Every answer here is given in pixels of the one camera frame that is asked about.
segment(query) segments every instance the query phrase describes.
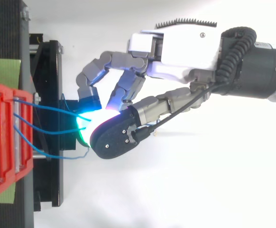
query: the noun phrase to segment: green light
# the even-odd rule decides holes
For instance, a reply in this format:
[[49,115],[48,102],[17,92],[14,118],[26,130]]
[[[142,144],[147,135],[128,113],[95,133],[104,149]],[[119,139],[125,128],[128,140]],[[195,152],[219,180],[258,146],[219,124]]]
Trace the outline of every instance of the green light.
[[89,121],[86,121],[86,120],[83,120],[83,119],[77,117],[78,128],[85,127],[84,130],[81,130],[79,132],[82,140],[86,144],[91,146],[90,137],[91,137],[93,131],[100,124],[104,123],[105,121],[107,121],[119,114],[120,113],[118,111],[111,110],[111,109],[100,109],[100,110],[96,110],[96,111],[92,111],[92,112],[85,112],[85,113],[79,114],[80,116],[91,120],[89,122]]

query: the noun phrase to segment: red plastic bin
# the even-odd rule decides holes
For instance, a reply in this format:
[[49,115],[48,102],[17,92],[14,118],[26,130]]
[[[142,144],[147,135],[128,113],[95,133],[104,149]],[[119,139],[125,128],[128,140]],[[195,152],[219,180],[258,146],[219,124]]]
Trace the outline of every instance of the red plastic bin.
[[[14,97],[27,102],[33,100],[32,94],[28,92],[0,84],[0,193],[27,175],[33,168],[33,149],[21,139],[21,166],[18,172],[15,170]],[[20,115],[32,123],[32,107],[25,104],[20,104],[20,107]],[[21,123],[20,126],[21,132],[32,142],[32,129],[25,123]]]

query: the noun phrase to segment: black cylindrical motor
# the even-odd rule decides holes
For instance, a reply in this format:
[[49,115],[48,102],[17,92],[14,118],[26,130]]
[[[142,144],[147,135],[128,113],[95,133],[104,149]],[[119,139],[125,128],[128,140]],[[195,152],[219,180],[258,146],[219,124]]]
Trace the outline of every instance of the black cylindrical motor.
[[[222,39],[220,59],[237,41],[235,38]],[[256,42],[231,74],[230,83],[213,93],[268,98],[276,102],[276,46]]]

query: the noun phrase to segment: white wall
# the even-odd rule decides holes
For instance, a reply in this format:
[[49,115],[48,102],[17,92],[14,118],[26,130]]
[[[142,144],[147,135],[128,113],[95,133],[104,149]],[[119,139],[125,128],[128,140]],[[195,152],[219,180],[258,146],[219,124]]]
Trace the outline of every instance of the white wall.
[[[256,30],[276,44],[276,0],[26,0],[31,32],[64,46],[63,91],[105,50],[125,51],[130,35],[177,17]],[[98,83],[103,104],[121,72]],[[182,85],[147,79],[136,101]],[[86,148],[66,155],[83,154]],[[36,228],[276,227],[276,104],[212,95],[161,127],[133,151],[64,161],[64,203],[42,204]]]

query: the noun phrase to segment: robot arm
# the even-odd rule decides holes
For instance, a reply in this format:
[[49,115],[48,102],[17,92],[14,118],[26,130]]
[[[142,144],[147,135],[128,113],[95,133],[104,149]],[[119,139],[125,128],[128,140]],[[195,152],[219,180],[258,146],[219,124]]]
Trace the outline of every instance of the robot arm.
[[[211,92],[276,102],[276,46],[255,41],[256,33],[250,28],[219,34],[216,23],[176,19],[133,34],[127,53],[104,52],[77,77],[79,103],[91,107],[100,103],[93,85],[109,68],[124,70],[107,106],[120,114],[93,131],[90,142],[94,151],[105,159],[128,152],[159,125],[200,107]],[[190,88],[132,104],[145,75],[190,83]],[[160,124],[144,126],[168,113],[171,115]]]

